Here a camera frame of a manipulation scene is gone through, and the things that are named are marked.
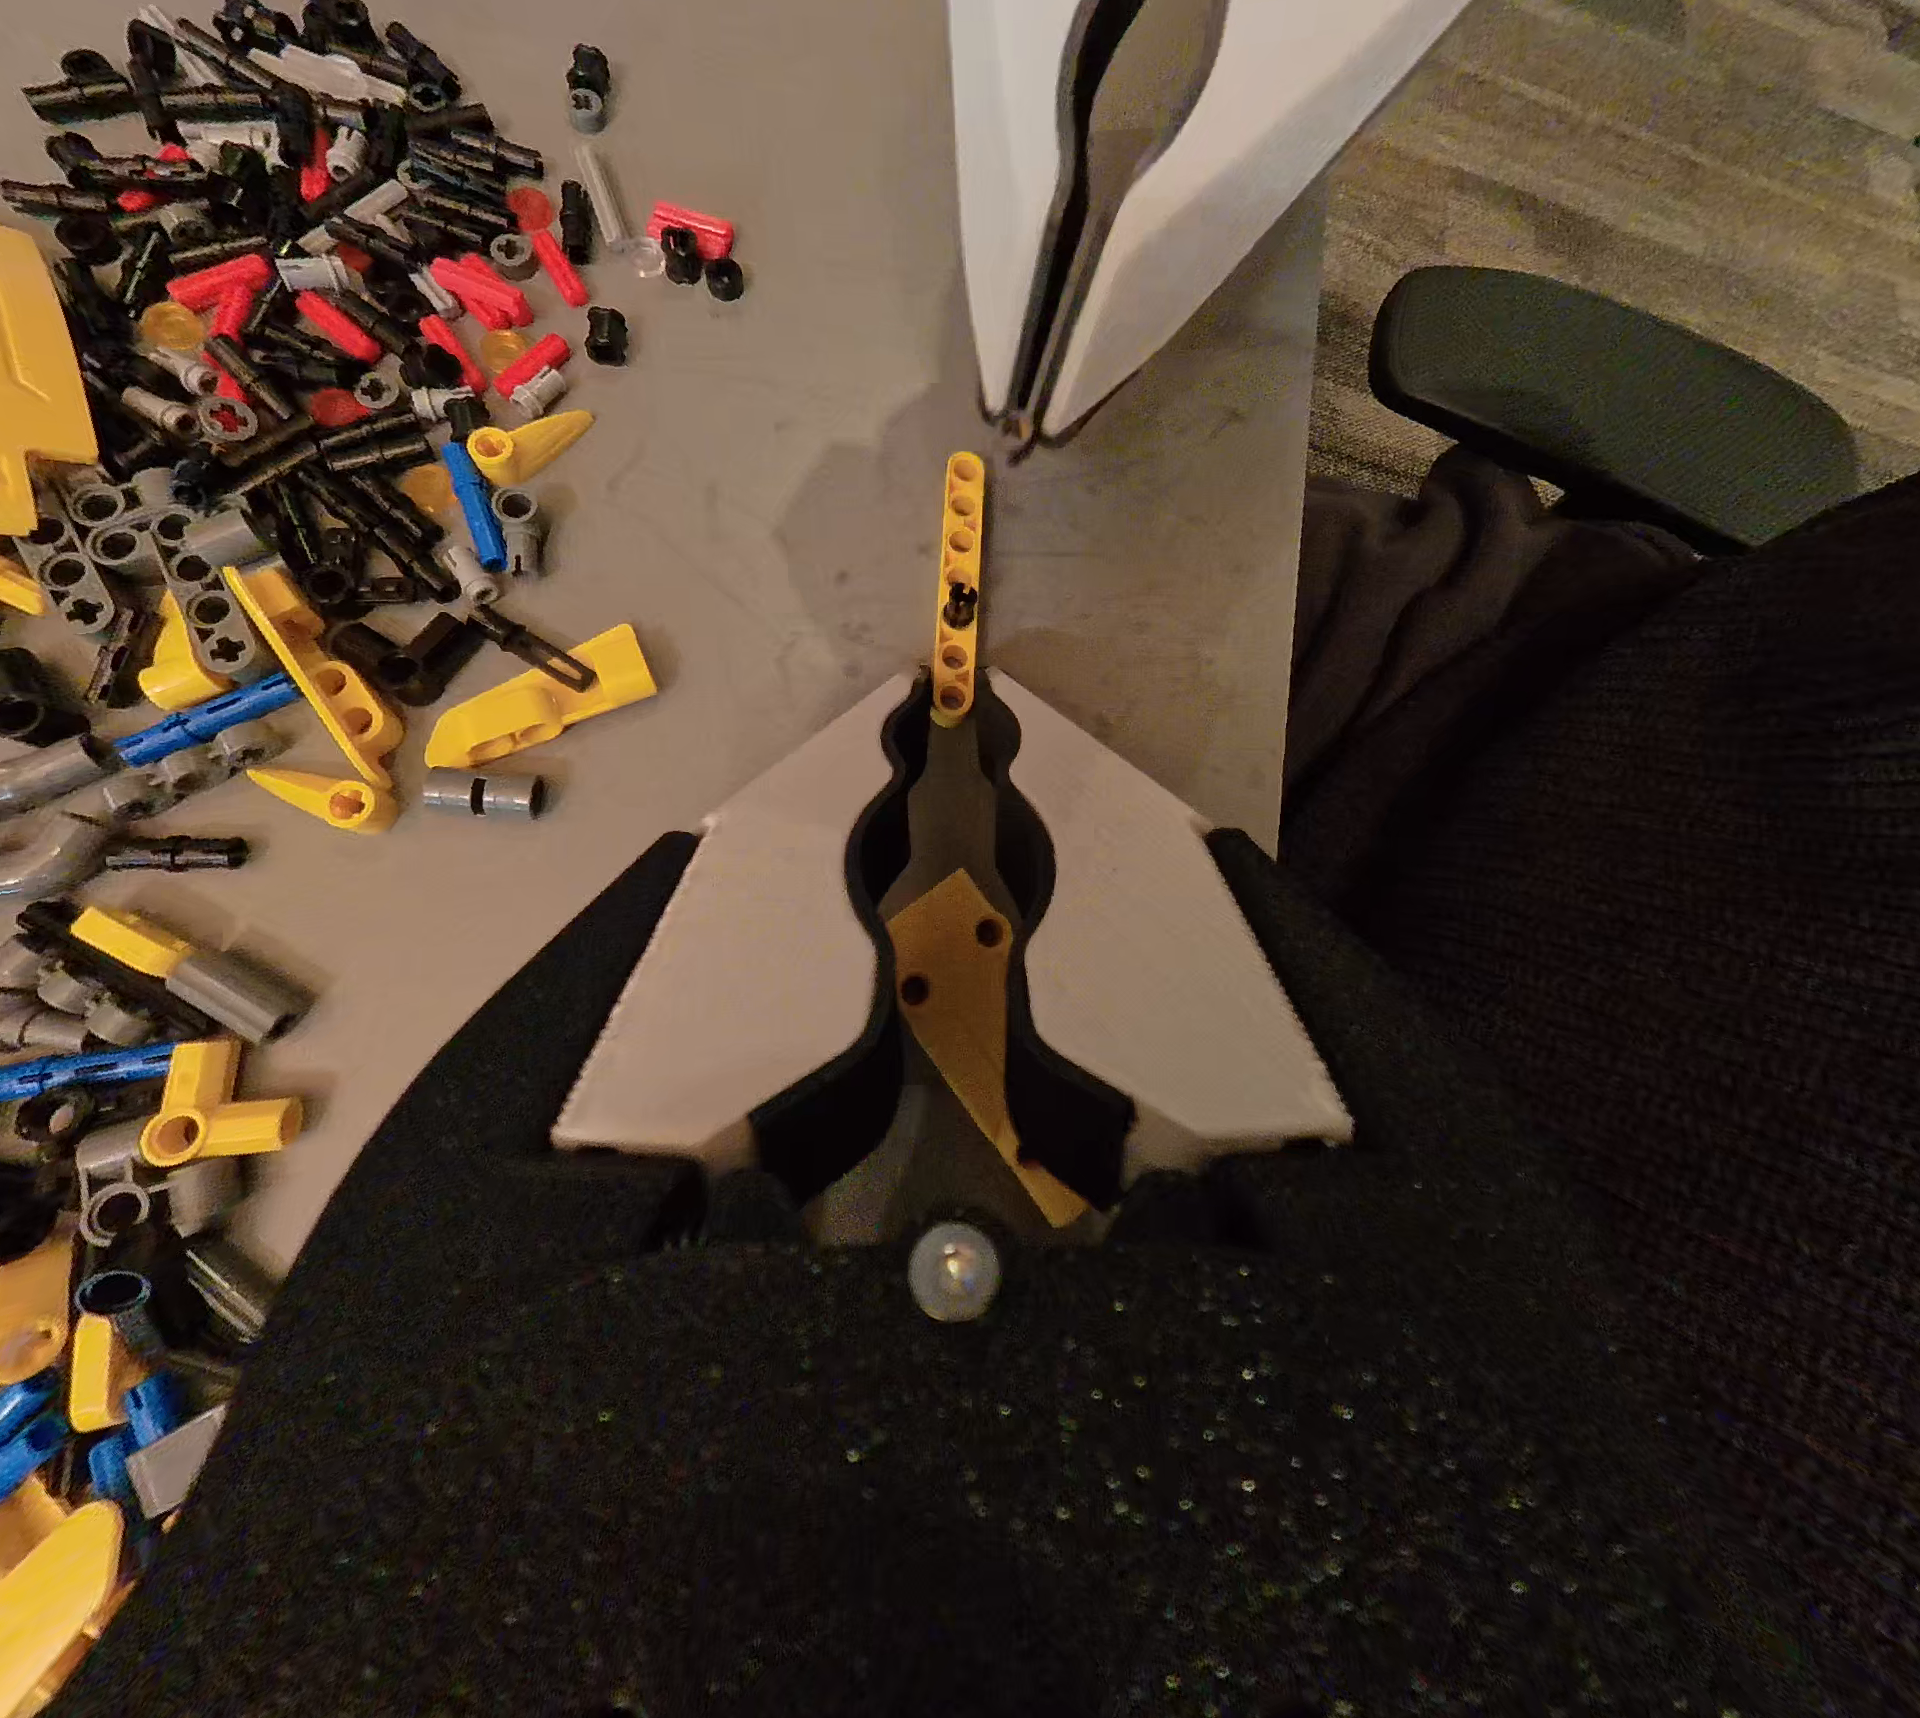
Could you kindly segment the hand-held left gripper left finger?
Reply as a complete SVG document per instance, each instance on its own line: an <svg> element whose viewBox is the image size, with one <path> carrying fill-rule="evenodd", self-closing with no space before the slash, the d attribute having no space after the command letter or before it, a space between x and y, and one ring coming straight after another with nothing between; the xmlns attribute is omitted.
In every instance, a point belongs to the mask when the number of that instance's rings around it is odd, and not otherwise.
<svg viewBox="0 0 1920 1718"><path fill-rule="evenodd" d="M923 769L924 678L895 674L707 815L557 1150L756 1167L806 1202L883 1144L902 1020L879 902Z"/></svg>

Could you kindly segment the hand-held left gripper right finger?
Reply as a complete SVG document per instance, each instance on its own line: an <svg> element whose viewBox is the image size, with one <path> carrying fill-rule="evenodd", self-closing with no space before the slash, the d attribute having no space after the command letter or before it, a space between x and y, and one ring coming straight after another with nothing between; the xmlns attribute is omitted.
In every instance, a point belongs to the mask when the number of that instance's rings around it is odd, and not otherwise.
<svg viewBox="0 0 1920 1718"><path fill-rule="evenodd" d="M1018 1154L1093 1206L1355 1117L1211 846L1218 830L1009 674L974 695L1013 902Z"/></svg>

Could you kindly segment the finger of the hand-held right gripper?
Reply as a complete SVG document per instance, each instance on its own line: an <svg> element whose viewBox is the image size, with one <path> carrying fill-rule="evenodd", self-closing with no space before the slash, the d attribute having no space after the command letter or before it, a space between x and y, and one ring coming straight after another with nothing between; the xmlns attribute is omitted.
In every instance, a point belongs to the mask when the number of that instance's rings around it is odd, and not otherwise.
<svg viewBox="0 0 1920 1718"><path fill-rule="evenodd" d="M1147 0L946 0L958 241L983 411L1045 425L1088 278L1093 116Z"/></svg>
<svg viewBox="0 0 1920 1718"><path fill-rule="evenodd" d="M1196 90L1094 210L1035 432L1067 435L1165 347L1469 1L1218 0Z"/></svg>

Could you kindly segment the yellow long perforated beam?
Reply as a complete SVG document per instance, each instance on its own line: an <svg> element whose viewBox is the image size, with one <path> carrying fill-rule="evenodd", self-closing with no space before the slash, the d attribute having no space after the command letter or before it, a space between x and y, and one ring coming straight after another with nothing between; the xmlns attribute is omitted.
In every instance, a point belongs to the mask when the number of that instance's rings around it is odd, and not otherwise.
<svg viewBox="0 0 1920 1718"><path fill-rule="evenodd" d="M978 675L978 631L986 569L988 463L972 450L949 454L942 481L938 589L930 654L930 721L958 727L971 714ZM972 628L952 629L942 620L949 583L964 580L978 589Z"/></svg>

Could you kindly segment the black thin link rod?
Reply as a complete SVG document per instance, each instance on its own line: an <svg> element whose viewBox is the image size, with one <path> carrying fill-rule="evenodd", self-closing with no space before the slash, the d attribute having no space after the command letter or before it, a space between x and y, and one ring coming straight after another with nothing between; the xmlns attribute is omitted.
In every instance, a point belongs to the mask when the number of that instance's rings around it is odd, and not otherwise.
<svg viewBox="0 0 1920 1718"><path fill-rule="evenodd" d="M490 643L569 691L587 693L600 682L595 665L580 656L551 643L532 628L518 623L492 605L473 604L468 608L468 622Z"/></svg>

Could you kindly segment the grey elbow pipe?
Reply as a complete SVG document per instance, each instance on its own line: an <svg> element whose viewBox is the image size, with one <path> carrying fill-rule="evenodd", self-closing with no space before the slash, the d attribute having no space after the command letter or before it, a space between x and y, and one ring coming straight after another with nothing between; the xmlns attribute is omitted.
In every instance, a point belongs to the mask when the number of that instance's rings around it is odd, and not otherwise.
<svg viewBox="0 0 1920 1718"><path fill-rule="evenodd" d="M87 886L107 867L115 832L75 811L49 811L3 832L3 899L36 902Z"/></svg>

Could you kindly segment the yellow perforated block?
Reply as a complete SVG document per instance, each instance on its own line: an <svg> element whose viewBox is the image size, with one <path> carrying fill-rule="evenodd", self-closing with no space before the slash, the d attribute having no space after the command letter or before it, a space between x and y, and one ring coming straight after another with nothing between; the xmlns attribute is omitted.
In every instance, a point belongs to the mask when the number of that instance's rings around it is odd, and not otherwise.
<svg viewBox="0 0 1920 1718"><path fill-rule="evenodd" d="M1023 1156L1007 1102L1010 920L958 866L885 926L895 949L896 997L932 1069L1045 1227L1074 1225L1091 1204Z"/></svg>

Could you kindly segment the grey cylinder connector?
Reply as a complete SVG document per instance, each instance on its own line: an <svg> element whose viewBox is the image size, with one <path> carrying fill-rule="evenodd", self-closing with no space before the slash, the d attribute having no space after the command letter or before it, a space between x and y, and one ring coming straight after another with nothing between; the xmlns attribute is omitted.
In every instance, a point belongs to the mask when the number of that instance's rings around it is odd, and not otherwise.
<svg viewBox="0 0 1920 1718"><path fill-rule="evenodd" d="M551 800L553 787L540 774L431 768L418 790L418 803L426 811L492 824L536 821Z"/></svg>

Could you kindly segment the yellow curved fairing piece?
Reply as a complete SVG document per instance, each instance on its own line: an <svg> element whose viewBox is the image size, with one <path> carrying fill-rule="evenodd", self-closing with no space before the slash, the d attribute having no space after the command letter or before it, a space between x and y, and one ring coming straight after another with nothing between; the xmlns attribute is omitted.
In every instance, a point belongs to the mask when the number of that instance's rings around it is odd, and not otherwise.
<svg viewBox="0 0 1920 1718"><path fill-rule="evenodd" d="M636 626L629 622L576 643L573 654L593 674L587 690L575 690L536 670L481 690L446 707L435 721L424 745L426 765L487 769L658 693Z"/></svg>

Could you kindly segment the yellow pointed tooth piece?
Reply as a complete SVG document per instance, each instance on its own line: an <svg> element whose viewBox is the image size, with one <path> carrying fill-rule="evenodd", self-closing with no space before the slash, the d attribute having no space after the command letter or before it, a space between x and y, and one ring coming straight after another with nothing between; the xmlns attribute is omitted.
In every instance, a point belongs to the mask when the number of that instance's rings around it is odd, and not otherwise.
<svg viewBox="0 0 1920 1718"><path fill-rule="evenodd" d="M361 775L258 765L246 769L253 785L306 818L346 836L383 836L397 824L400 803L389 785Z"/></svg>
<svg viewBox="0 0 1920 1718"><path fill-rule="evenodd" d="M482 425L464 440L476 472L496 489L512 489L565 457L597 423L593 409L551 411L505 430Z"/></svg>

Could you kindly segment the person's dark trousers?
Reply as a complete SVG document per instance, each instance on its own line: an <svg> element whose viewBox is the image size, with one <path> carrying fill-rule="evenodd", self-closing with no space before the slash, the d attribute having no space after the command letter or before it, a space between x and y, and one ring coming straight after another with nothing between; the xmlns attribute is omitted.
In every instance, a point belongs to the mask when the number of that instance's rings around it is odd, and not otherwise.
<svg viewBox="0 0 1920 1718"><path fill-rule="evenodd" d="M1344 896L1482 745L1704 563L1670 529L1566 515L1461 445L1414 491L1312 477L1280 856Z"/></svg>

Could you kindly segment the yellow angled liftarm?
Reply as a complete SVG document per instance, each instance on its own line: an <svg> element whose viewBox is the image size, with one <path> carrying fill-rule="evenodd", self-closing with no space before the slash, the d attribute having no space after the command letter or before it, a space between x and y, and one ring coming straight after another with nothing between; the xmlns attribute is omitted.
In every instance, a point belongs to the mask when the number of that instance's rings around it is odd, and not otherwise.
<svg viewBox="0 0 1920 1718"><path fill-rule="evenodd" d="M389 791L389 756L404 737L404 720L350 664L324 645L324 620L279 566L221 571L246 616L300 695L324 723L352 772Z"/></svg>

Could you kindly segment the person's black knit sweater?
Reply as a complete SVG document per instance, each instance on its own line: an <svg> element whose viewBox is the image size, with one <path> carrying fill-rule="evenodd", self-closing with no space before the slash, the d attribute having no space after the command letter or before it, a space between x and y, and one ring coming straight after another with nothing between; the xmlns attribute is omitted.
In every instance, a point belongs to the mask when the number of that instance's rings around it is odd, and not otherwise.
<svg viewBox="0 0 1920 1718"><path fill-rule="evenodd" d="M1701 558L1344 896L1292 869L1581 1177L1826 1710L1917 1714L1917 475Z"/></svg>

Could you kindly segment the blue short axle pin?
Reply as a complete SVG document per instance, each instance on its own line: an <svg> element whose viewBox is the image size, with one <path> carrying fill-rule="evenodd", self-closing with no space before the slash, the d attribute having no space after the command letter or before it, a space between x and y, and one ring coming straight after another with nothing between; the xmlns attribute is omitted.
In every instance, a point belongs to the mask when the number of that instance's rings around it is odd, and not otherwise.
<svg viewBox="0 0 1920 1718"><path fill-rule="evenodd" d="M438 454L467 528L470 554L484 571L506 571L510 567L510 549L503 520L494 508L492 481L478 469L463 437L452 435L440 441Z"/></svg>

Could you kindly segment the blue long axle connector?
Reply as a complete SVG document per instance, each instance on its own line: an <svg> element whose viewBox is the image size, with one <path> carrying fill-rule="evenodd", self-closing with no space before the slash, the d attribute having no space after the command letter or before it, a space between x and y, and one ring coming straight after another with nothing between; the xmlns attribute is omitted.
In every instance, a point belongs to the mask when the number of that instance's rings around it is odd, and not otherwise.
<svg viewBox="0 0 1920 1718"><path fill-rule="evenodd" d="M115 737L111 750L126 768L157 765L179 752L209 745L231 729L267 720L305 702L306 697L294 675L281 672Z"/></svg>

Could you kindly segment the pile of black red pins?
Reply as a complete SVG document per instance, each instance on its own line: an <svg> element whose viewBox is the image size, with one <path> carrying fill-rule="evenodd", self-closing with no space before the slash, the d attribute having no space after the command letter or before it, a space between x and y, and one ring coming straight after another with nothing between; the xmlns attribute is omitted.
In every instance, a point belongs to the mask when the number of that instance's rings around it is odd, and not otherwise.
<svg viewBox="0 0 1920 1718"><path fill-rule="evenodd" d="M445 49L364 0L134 11L20 87L49 168L4 178L4 228L50 267L111 481L164 469L203 524L246 512L324 628L468 617L538 562L468 548L440 444L554 409L569 343L523 352L530 286L589 301L547 166Z"/></svg>

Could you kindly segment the heap of assorted building parts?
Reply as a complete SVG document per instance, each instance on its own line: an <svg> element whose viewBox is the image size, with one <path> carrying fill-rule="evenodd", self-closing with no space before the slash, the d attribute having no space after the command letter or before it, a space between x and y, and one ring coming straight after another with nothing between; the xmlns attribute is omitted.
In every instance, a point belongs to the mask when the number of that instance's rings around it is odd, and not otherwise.
<svg viewBox="0 0 1920 1718"><path fill-rule="evenodd" d="M4 830L49 811L115 836L283 750L276 712L128 768L112 739L276 675L223 571L270 539L203 524L167 469L56 469L40 524L4 545L4 605L44 608L99 654L71 707L4 641ZM289 1034L308 994L85 886L4 902L3 1577L4 1714L34 1714L95 1646L179 1520L226 1419L269 1291L229 1225L267 1156L163 1170L138 1157L176 1046Z"/></svg>

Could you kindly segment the yellow ribbed panel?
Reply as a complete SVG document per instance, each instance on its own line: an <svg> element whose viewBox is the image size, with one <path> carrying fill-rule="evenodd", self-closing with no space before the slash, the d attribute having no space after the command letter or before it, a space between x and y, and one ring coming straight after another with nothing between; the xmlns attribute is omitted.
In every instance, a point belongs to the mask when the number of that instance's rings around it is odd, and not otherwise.
<svg viewBox="0 0 1920 1718"><path fill-rule="evenodd" d="M3 536L40 524L38 463L96 466L101 460L60 291L36 241L3 230Z"/></svg>

